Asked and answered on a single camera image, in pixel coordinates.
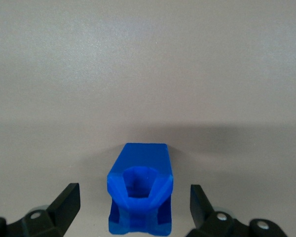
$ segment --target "screw head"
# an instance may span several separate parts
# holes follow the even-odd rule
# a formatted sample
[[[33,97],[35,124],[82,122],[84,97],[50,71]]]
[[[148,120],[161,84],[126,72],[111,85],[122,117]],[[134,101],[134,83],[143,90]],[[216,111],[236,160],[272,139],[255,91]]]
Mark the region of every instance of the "screw head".
[[[220,219],[221,221],[226,221],[227,220],[226,215],[223,214],[223,213],[218,213],[217,218]]]
[[[261,229],[264,229],[264,230],[268,230],[269,226],[266,222],[264,221],[258,221],[257,225],[261,228]]]
[[[35,212],[31,215],[31,219],[36,219],[38,217],[40,217],[40,212]]]

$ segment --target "hexagonal hole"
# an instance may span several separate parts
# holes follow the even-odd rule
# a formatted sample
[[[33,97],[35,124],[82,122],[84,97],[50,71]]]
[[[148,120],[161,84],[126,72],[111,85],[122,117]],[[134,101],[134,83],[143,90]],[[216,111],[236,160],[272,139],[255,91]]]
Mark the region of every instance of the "hexagonal hole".
[[[155,169],[134,166],[123,172],[126,190],[130,198],[148,198],[158,172]]]

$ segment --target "gray backdrop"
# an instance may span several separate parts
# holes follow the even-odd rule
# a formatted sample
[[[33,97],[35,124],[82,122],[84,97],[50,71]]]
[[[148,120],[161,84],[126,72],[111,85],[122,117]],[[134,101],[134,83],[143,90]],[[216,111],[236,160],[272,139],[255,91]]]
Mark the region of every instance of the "gray backdrop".
[[[0,0],[0,216],[79,182],[66,237],[111,236],[126,142],[170,147],[171,236],[195,183],[296,237],[296,0]]]

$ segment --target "metal screw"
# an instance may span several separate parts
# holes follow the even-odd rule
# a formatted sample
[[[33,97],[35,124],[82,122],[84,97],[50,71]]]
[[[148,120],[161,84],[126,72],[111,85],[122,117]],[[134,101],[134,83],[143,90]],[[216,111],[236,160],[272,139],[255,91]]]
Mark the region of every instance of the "metal screw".
[[[220,219],[221,221],[226,221],[227,220],[226,215],[223,214],[223,213],[218,213],[217,218]]]
[[[31,219],[36,219],[39,216],[40,216],[40,212],[35,212],[31,215]]]
[[[265,223],[264,221],[258,221],[258,226],[264,230],[268,230],[268,228],[269,228],[268,224]]]

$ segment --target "blue block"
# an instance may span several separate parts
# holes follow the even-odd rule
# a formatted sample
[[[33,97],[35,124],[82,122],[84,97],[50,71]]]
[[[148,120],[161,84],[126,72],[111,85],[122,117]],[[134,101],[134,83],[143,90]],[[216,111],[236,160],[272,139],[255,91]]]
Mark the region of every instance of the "blue block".
[[[127,143],[108,174],[109,231],[169,235],[172,190],[167,145]]]

